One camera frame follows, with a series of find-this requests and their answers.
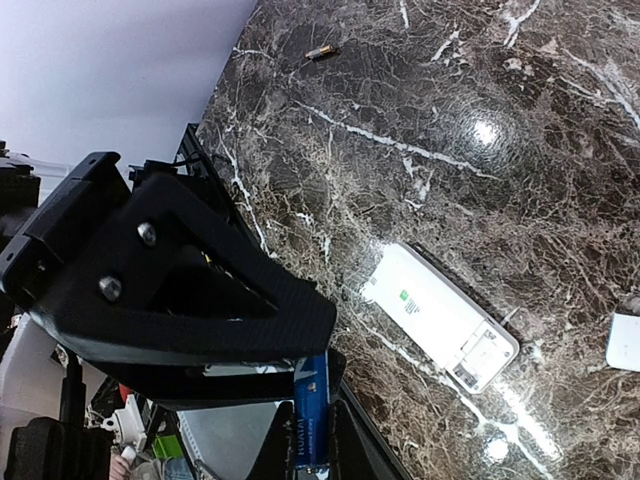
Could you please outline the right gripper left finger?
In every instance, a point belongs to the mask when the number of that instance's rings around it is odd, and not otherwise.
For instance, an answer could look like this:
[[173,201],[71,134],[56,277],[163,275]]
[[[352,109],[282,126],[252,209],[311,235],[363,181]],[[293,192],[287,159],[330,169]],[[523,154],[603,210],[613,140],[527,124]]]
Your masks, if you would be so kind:
[[[267,363],[322,353],[335,305],[255,249],[175,176],[130,190],[118,155],[85,158],[1,255],[2,291],[50,336],[95,363]],[[258,293],[270,315],[155,312],[186,247]]]

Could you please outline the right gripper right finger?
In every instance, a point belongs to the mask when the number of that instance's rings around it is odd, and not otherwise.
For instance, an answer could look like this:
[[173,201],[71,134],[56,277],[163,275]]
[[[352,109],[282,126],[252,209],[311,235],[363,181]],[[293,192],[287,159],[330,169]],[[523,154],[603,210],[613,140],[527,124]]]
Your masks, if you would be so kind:
[[[406,468],[373,425],[342,379],[346,358],[328,351],[331,413],[328,479],[408,479]],[[319,479],[320,472],[295,468],[297,432],[291,402],[277,407],[252,466],[254,479]]]

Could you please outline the blue battery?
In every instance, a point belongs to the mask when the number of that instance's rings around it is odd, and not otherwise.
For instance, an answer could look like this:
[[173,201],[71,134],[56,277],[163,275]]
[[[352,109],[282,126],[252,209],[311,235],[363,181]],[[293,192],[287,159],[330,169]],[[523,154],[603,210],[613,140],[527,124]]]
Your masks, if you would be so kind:
[[306,357],[294,370],[296,467],[319,471],[329,464],[328,352]]

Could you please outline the white remote control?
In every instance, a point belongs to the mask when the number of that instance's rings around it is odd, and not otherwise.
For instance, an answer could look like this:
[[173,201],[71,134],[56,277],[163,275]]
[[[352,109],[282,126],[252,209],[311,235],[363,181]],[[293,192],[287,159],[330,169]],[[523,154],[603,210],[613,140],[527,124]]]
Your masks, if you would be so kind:
[[470,394],[483,392],[520,351],[498,321],[404,243],[384,247],[361,294]]

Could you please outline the white battery cover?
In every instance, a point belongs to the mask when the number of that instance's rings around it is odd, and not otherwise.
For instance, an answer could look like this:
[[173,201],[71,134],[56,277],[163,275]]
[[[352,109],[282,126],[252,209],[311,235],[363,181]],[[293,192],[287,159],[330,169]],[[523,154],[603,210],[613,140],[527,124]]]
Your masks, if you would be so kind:
[[616,369],[640,371],[640,318],[614,313],[606,348],[607,364]]

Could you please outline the gold battery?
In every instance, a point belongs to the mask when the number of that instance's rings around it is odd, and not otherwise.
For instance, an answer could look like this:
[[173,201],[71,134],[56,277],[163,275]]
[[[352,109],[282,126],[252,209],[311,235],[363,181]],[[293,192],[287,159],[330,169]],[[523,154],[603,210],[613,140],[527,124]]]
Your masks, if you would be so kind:
[[340,49],[332,44],[315,48],[305,54],[305,58],[311,62],[324,61],[340,54]]

